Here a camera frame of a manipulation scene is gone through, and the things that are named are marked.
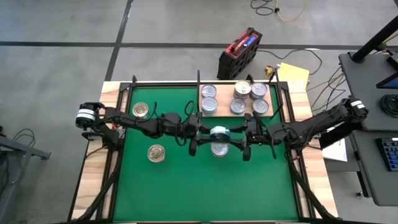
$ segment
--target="metal can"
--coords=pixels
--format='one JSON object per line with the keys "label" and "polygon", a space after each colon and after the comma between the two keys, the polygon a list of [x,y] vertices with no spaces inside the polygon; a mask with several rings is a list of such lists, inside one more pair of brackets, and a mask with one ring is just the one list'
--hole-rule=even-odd
{"label": "metal can", "polygon": [[149,114],[149,107],[146,103],[136,103],[132,107],[132,113],[138,118],[147,118]]}
{"label": "metal can", "polygon": [[240,98],[233,99],[229,104],[229,110],[235,115],[243,114],[246,110],[246,103]]}
{"label": "metal can", "polygon": [[251,91],[251,85],[246,80],[240,80],[235,83],[234,97],[246,99]]}
{"label": "metal can", "polygon": [[226,143],[212,142],[210,145],[211,153],[215,157],[223,157],[228,152],[228,144]]}
{"label": "metal can", "polygon": [[250,98],[252,100],[263,99],[267,93],[267,86],[262,83],[253,83],[251,85]]}
{"label": "metal can", "polygon": [[[222,126],[215,126],[210,130],[210,139],[224,139],[230,138],[229,130]],[[210,143],[211,153],[215,157],[223,157],[228,152],[228,144],[224,142],[212,142]]]}
{"label": "metal can", "polygon": [[202,112],[207,116],[213,116],[217,112],[217,100],[212,97],[206,97],[201,101]]}
{"label": "metal can", "polygon": [[165,158],[165,150],[161,145],[153,145],[148,149],[147,157],[151,162],[162,162]]}
{"label": "metal can", "polygon": [[216,96],[216,93],[217,93],[217,89],[214,85],[207,84],[201,88],[201,95],[204,98],[206,98],[206,97],[214,98]]}
{"label": "metal can", "polygon": [[269,105],[267,101],[263,99],[258,99],[253,101],[253,111],[255,111],[258,114],[264,114],[267,112]]}

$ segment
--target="green tabletop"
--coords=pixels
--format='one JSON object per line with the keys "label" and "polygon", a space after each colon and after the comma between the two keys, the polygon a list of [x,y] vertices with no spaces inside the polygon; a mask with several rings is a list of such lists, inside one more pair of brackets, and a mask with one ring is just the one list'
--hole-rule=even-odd
{"label": "green tabletop", "polygon": [[[270,91],[276,110],[275,88]],[[145,102],[153,109],[157,102],[157,114],[174,112],[185,119],[184,107],[190,100],[197,103],[194,87],[137,87],[131,105]],[[262,120],[275,124],[280,116]],[[205,118],[204,123],[233,127],[243,118]],[[147,158],[154,144],[165,148],[161,163]],[[128,129],[115,222],[297,220],[283,145],[275,147],[277,160],[269,146],[252,146],[249,162],[242,161],[242,152],[234,146],[219,158],[212,155],[209,144],[200,146],[195,157],[189,156],[188,145],[178,146],[170,136],[151,139]]]}

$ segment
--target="red toolbox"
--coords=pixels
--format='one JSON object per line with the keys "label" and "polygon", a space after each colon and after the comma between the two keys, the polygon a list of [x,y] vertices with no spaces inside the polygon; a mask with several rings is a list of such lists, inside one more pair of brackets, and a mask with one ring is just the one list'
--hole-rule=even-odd
{"label": "red toolbox", "polygon": [[249,27],[244,31],[219,58],[217,78],[234,79],[256,55],[262,34]]}

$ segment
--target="yellow cable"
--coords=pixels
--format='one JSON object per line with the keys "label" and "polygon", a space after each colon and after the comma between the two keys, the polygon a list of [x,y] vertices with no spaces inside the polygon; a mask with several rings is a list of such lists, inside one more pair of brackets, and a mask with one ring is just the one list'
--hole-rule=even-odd
{"label": "yellow cable", "polygon": [[385,41],[383,41],[383,44],[387,43],[388,41],[394,39],[396,36],[398,36],[398,33],[391,35],[389,38],[387,38]]}
{"label": "yellow cable", "polygon": [[[276,0],[275,8],[278,8],[278,2],[279,2],[279,0]],[[303,14],[303,12],[305,11],[305,8],[307,8],[307,4],[308,4],[308,0],[305,0],[304,8],[303,8],[303,10],[300,12],[300,14],[299,14],[296,18],[294,18],[294,19],[292,19],[292,20],[289,20],[289,21],[286,20],[286,19],[284,19],[284,18],[282,18],[282,16],[280,15],[279,11],[277,11],[276,13],[278,14],[279,18],[282,19],[283,21],[285,21],[285,22],[293,22],[293,21],[295,21],[296,19],[298,19],[298,18]]]}

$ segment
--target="gray floor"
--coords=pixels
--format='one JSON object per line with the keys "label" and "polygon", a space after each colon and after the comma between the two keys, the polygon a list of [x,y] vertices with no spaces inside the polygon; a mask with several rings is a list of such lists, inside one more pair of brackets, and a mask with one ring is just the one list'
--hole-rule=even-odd
{"label": "gray floor", "polygon": [[[1,0],[0,41],[114,42],[127,0]],[[285,17],[303,1],[280,1]],[[264,34],[262,44],[361,45],[398,12],[392,0],[310,0],[297,21],[274,14],[261,17],[244,0],[135,0],[123,42],[228,43],[249,26]],[[22,181],[12,223],[65,221],[86,141],[74,125],[78,105],[99,98],[113,48],[0,47],[0,124],[13,136],[31,128],[38,148],[51,159],[32,160]],[[112,80],[215,79],[223,49],[122,48]],[[273,50],[285,55],[289,50]],[[309,88],[328,80],[346,50],[317,50],[323,65]],[[259,52],[242,72],[264,78],[264,67],[281,60]],[[318,60],[295,52],[283,62],[314,71]],[[311,104],[322,88],[308,94]],[[323,104],[327,90],[314,108]],[[340,216],[348,220],[394,223],[398,208],[377,207],[358,199],[358,179],[330,173]]]}

